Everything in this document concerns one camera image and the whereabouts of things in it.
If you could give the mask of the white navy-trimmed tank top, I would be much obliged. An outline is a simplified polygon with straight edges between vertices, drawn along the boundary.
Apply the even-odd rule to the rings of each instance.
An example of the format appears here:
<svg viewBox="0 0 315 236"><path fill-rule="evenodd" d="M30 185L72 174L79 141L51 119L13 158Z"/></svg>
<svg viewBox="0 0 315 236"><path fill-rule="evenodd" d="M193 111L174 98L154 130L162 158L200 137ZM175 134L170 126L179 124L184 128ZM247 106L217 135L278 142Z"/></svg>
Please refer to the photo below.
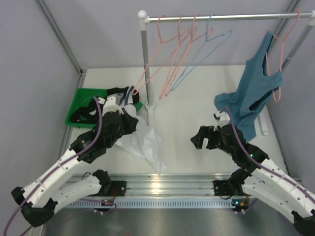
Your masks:
<svg viewBox="0 0 315 236"><path fill-rule="evenodd" d="M143 117L137 114L136 103L139 102L139 95L132 95L133 86L119 89L114 95L119 100L119 106L124 108L129 115L138 119L136 131L120 138L116 145L129 153L145 159L160 175L166 169L161 151L162 138L154 128L147 125Z"/></svg>

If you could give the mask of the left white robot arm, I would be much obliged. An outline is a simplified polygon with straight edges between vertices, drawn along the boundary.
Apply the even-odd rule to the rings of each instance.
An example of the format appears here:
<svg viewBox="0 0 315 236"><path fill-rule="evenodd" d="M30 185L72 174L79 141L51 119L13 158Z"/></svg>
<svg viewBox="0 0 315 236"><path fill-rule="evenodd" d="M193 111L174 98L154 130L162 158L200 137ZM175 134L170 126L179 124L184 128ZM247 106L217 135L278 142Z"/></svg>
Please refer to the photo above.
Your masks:
<svg viewBox="0 0 315 236"><path fill-rule="evenodd" d="M136 131L138 119L123 113L106 112L90 131L80 134L64 155L41 177L26 187L16 187L11 195L21 205L21 213L32 227L47 223L59 210L86 196L107 195L111 178L96 170L83 180L64 184L79 169L89 166L124 135Z"/></svg>

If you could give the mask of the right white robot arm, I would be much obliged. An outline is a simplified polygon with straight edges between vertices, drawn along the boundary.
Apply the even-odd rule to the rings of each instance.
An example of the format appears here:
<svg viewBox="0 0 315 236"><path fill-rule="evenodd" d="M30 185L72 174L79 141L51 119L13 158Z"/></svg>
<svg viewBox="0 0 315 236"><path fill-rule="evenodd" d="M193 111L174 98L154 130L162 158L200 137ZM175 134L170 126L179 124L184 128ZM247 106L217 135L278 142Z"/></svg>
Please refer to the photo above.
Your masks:
<svg viewBox="0 0 315 236"><path fill-rule="evenodd" d="M282 214L303 236L315 234L315 195L282 171L259 147L252 145L235 126L201 126L190 140L201 149L219 149L239 167L228 179L235 195L251 195Z"/></svg>

